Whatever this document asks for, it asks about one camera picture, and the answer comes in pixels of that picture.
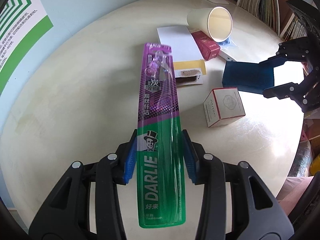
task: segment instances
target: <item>white cup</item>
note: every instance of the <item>white cup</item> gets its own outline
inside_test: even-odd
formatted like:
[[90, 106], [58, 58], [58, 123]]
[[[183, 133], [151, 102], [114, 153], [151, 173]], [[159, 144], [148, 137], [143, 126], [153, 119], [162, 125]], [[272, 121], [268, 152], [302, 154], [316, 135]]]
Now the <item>white cup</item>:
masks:
[[195, 9], [188, 13], [188, 25], [199, 29], [216, 42], [225, 41], [232, 32], [233, 22], [224, 7]]

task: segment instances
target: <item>green and white poster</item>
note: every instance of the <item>green and white poster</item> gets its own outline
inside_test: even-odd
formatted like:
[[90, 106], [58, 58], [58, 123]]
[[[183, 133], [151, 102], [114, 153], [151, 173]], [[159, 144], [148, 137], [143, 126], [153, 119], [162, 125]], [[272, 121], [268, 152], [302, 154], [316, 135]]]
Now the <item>green and white poster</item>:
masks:
[[40, 0], [9, 0], [0, 13], [0, 94], [32, 46], [53, 27]]

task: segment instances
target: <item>table surface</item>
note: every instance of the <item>table surface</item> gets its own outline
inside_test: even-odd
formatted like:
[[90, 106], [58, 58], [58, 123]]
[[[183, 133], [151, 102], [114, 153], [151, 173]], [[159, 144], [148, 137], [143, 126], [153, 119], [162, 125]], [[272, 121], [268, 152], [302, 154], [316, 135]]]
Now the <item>table surface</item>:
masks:
[[[0, 142], [4, 179], [27, 226], [73, 161], [97, 162], [130, 139], [137, 127], [143, 44], [158, 41], [156, 28], [186, 25], [191, 9], [213, 6], [206, 0], [137, 1], [88, 25], [41, 65], [12, 107]], [[270, 28], [233, 4], [225, 7], [237, 45], [226, 51], [235, 60], [257, 63], [275, 55], [281, 40]], [[181, 126], [222, 161], [249, 162], [276, 195], [297, 150], [303, 113], [290, 99], [241, 92], [246, 116], [208, 128], [203, 102], [211, 89], [222, 87], [224, 66], [222, 58], [212, 59], [204, 84], [178, 88]], [[300, 63], [275, 69], [276, 85], [302, 79]], [[202, 189], [186, 173], [187, 221], [154, 229], [154, 240], [194, 239]], [[149, 239], [150, 231], [138, 225], [136, 175], [118, 191], [127, 238]]]

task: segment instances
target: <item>toothbrush package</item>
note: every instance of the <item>toothbrush package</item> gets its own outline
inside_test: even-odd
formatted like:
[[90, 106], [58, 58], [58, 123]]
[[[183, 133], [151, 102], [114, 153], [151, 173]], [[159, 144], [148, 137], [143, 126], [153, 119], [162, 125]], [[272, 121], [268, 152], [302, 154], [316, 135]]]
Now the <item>toothbrush package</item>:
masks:
[[144, 46], [137, 133], [139, 225], [161, 228], [186, 220], [183, 150], [171, 47]]

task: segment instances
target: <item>metal rivet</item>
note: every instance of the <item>metal rivet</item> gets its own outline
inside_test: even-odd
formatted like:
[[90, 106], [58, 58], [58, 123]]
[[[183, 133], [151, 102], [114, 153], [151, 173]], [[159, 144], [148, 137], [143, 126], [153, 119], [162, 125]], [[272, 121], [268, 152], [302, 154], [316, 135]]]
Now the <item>metal rivet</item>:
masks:
[[74, 169], [77, 169], [77, 168], [79, 168], [81, 166], [81, 162], [74, 162], [73, 164], [72, 164], [72, 167], [74, 168]]
[[115, 153], [110, 153], [108, 155], [108, 159], [111, 161], [115, 160], [116, 158], [118, 158], [118, 156]]
[[241, 167], [241, 168], [244, 168], [244, 169], [247, 169], [247, 168], [249, 168], [249, 163], [247, 163], [247, 162], [240, 162], [240, 167]]
[[213, 155], [210, 153], [206, 153], [205, 155], [203, 155], [203, 158], [205, 158], [206, 160], [212, 160], [213, 159]]

